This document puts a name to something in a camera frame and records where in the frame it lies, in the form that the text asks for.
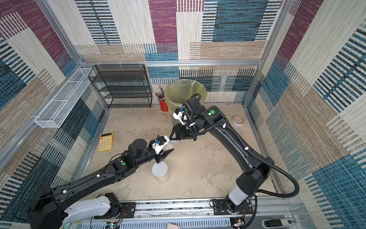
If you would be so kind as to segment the bin with yellow bag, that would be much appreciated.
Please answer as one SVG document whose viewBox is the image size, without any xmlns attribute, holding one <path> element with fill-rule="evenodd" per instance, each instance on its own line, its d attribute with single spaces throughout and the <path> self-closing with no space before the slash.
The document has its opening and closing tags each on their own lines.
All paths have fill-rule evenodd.
<svg viewBox="0 0 366 229">
<path fill-rule="evenodd" d="M 177 80 L 170 83 L 165 88 L 165 101 L 174 124 L 178 122 L 173 118 L 175 110 L 182 107 L 183 103 L 189 100 L 196 93 L 201 94 L 200 103 L 203 104 L 207 97 L 207 90 L 203 84 L 196 80 Z"/>
</svg>

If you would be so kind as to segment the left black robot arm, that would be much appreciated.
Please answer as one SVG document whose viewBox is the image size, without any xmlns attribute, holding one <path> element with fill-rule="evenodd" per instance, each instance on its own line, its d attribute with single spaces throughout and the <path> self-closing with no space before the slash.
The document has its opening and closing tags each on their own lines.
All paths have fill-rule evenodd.
<svg viewBox="0 0 366 229">
<path fill-rule="evenodd" d="M 136 139 L 128 149 L 118 154 L 103 168 L 85 177 L 51 188 L 37 188 L 28 209 L 32 229 L 58 229 L 69 216 L 67 209 L 83 197 L 110 184 L 119 182 L 136 172 L 143 164 L 162 162 L 173 150 L 156 152 L 143 139 Z"/>
</svg>

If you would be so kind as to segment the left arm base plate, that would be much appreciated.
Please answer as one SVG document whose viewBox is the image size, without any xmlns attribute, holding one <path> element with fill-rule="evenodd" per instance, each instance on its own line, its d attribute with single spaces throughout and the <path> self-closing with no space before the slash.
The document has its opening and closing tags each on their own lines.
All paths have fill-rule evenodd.
<svg viewBox="0 0 366 229">
<path fill-rule="evenodd" d="M 120 205 L 112 206 L 106 214 L 94 216 L 93 219 L 132 219 L 134 217 L 136 202 L 121 202 Z"/>
</svg>

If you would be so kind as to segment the small jar with rice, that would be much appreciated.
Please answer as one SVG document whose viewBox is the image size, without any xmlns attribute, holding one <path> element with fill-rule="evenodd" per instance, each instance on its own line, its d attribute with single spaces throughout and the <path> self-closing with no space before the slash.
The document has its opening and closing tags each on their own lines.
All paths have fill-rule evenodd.
<svg viewBox="0 0 366 229">
<path fill-rule="evenodd" d="M 168 151 L 168 150 L 171 150 L 173 148 L 174 148 L 174 144 L 169 142 L 169 143 L 165 144 L 165 146 L 163 147 L 163 150 Z"/>
</svg>

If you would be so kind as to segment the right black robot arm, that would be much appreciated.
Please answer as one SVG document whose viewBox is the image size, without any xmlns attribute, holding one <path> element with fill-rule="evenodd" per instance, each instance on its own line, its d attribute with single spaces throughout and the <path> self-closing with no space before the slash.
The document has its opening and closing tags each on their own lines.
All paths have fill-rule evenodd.
<svg viewBox="0 0 366 229">
<path fill-rule="evenodd" d="M 200 99 L 201 94 L 196 93 L 174 111 L 173 117 L 179 124 L 173 127 L 170 138 L 196 140 L 199 136 L 210 133 L 229 151 L 242 170 L 234 189 L 226 196 L 226 207 L 231 214 L 239 212 L 243 202 L 249 201 L 256 193 L 279 198 L 291 198 L 299 194 L 300 186 L 293 176 L 276 166 L 271 157 L 263 157 L 250 147 L 218 107 L 205 108 L 200 104 Z M 279 194 L 260 189 L 272 170 L 288 178 L 293 183 L 294 190 L 288 194 Z"/>
</svg>

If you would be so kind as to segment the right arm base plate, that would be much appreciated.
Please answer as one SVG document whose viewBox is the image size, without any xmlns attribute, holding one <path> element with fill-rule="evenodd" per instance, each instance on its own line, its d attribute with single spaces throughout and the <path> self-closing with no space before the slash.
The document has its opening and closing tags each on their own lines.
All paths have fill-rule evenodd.
<svg viewBox="0 0 366 229">
<path fill-rule="evenodd" d="M 211 199 L 209 205 L 213 208 L 215 215 L 244 215 L 253 214 L 252 204 L 244 200 L 241 204 L 235 205 L 230 199 Z"/>
</svg>

